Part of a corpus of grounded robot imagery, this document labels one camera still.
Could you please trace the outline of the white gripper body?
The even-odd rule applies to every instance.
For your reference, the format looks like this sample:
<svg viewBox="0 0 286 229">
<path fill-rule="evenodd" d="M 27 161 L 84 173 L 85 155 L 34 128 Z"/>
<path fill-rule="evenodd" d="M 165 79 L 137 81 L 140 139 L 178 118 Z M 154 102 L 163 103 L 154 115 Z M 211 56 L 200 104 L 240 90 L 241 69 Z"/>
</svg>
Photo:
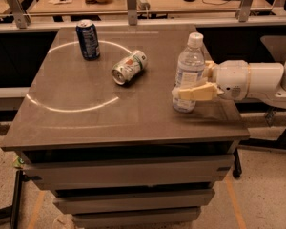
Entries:
<svg viewBox="0 0 286 229">
<path fill-rule="evenodd" d="M 248 92 L 249 64 L 243 60 L 228 60 L 213 70 L 213 82 L 224 99 L 242 100 Z"/>
</svg>

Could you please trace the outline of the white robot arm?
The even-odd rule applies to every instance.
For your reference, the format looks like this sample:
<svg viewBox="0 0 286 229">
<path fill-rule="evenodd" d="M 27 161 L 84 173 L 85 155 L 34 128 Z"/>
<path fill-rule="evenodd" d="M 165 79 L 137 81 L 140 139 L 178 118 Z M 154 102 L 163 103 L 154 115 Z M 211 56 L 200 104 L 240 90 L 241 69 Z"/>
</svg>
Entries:
<svg viewBox="0 0 286 229">
<path fill-rule="evenodd" d="M 182 101 L 209 101 L 218 97 L 233 101 L 258 99 L 286 109 L 286 61 L 284 64 L 209 61 L 197 83 L 174 87 L 172 96 Z"/>
</svg>

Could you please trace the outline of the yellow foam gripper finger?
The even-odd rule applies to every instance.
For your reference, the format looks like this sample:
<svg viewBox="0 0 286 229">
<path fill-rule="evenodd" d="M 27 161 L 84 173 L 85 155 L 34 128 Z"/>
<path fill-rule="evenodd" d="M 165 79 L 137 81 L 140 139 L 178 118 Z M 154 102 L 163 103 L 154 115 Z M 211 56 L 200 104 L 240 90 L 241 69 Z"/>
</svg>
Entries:
<svg viewBox="0 0 286 229">
<path fill-rule="evenodd" d="M 216 66 L 217 64 L 213 60 L 206 60 L 202 76 L 207 78 L 212 78 L 213 70 L 215 69 Z"/>
<path fill-rule="evenodd" d="M 177 88 L 172 90 L 172 96 L 181 100 L 191 101 L 209 101 L 217 98 L 219 95 L 224 94 L 216 83 L 206 82 L 204 85 L 193 88 Z"/>
</svg>

